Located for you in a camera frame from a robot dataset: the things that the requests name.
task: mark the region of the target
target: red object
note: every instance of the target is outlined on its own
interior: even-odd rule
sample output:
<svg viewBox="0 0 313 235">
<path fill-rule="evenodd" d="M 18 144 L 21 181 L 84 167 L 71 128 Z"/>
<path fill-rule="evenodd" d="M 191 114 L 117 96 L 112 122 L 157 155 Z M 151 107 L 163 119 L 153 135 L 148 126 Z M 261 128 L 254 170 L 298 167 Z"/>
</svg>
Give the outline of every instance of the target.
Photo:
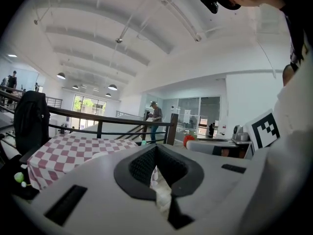
<svg viewBox="0 0 313 235">
<path fill-rule="evenodd" d="M 185 136 L 185 137 L 184 137 L 184 142 L 183 142 L 184 147 L 186 147 L 187 142 L 188 142 L 189 140 L 196 140 L 196 139 L 195 139 L 193 136 L 191 136 L 191 135 Z"/>
</svg>

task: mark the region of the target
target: camera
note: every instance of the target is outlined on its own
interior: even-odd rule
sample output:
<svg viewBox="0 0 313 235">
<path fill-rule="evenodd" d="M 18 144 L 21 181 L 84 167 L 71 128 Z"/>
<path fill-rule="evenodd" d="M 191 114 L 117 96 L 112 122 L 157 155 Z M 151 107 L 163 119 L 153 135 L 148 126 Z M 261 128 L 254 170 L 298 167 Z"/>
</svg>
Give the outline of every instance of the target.
<svg viewBox="0 0 313 235">
<path fill-rule="evenodd" d="M 219 5 L 216 0 L 200 0 L 213 14 L 219 10 Z"/>
</svg>

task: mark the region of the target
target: checkered tablecloth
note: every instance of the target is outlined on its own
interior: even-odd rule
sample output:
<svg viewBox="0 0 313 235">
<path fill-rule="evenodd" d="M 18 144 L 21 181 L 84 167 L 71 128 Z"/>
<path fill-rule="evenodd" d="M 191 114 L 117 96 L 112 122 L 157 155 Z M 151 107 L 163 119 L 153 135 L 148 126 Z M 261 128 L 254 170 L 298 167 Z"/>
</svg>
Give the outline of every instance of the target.
<svg viewBox="0 0 313 235">
<path fill-rule="evenodd" d="M 92 158 L 96 153 L 105 155 L 136 147 L 132 140 L 88 139 L 59 135 L 39 148 L 27 161 L 30 183 L 42 190 L 54 181 Z M 157 180 L 157 168 L 151 176 L 151 185 Z"/>
</svg>

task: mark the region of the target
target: black slot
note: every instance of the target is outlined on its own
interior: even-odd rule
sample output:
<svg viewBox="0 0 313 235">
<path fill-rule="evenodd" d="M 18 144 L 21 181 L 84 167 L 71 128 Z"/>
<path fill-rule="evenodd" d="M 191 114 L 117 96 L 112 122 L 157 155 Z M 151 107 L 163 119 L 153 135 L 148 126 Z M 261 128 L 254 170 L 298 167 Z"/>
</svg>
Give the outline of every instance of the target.
<svg viewBox="0 0 313 235">
<path fill-rule="evenodd" d="M 246 171 L 246 168 L 244 167 L 239 167 L 239 166 L 235 166 L 235 165 L 231 165 L 231 164 L 224 164 L 222 165 L 222 168 L 226 169 L 226 170 L 231 170 L 231 171 L 235 171 L 238 173 L 244 173 Z"/>
<path fill-rule="evenodd" d="M 63 226 L 86 191 L 87 188 L 85 187 L 77 185 L 72 186 L 45 216 L 54 223 Z"/>
</svg>

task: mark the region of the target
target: gray shirt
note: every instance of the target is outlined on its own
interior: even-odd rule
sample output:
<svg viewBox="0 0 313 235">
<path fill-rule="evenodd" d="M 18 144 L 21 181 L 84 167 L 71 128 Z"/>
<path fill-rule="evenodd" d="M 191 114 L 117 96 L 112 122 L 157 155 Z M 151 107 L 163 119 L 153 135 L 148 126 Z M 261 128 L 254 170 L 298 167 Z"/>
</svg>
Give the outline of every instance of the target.
<svg viewBox="0 0 313 235">
<path fill-rule="evenodd" d="M 155 111 L 153 112 L 153 118 L 156 118 L 155 122 L 162 122 L 162 110 L 161 108 L 157 107 L 155 108 Z"/>
</svg>

